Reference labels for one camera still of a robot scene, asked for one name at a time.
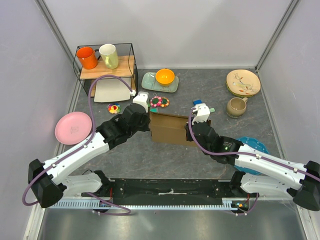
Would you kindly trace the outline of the brown cardboard box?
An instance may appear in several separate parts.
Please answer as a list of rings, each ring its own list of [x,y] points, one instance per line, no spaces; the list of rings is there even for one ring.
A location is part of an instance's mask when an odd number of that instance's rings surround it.
[[[151,138],[154,142],[196,146],[189,133],[188,116],[151,112],[149,118]],[[210,124],[211,121],[207,120],[191,125],[194,137],[203,148],[206,148],[207,143],[214,143],[219,137]]]

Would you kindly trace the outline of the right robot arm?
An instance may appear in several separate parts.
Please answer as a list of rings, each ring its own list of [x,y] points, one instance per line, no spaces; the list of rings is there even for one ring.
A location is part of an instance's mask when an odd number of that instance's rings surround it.
[[[264,175],[254,180],[246,173],[235,173],[229,191],[235,197],[245,193],[270,192],[292,198],[293,202],[310,211],[320,210],[320,165],[315,161],[306,164],[286,161],[250,147],[231,137],[220,136],[206,122],[185,125],[186,140],[214,161],[252,169]]]

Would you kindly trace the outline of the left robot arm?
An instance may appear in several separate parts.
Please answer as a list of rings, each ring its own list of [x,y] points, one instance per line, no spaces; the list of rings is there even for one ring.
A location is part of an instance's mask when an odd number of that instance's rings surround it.
[[[28,190],[42,208],[56,204],[67,192],[67,177],[94,157],[125,143],[136,132],[149,130],[148,104],[131,103],[123,113],[103,122],[93,133],[55,158],[28,165]]]

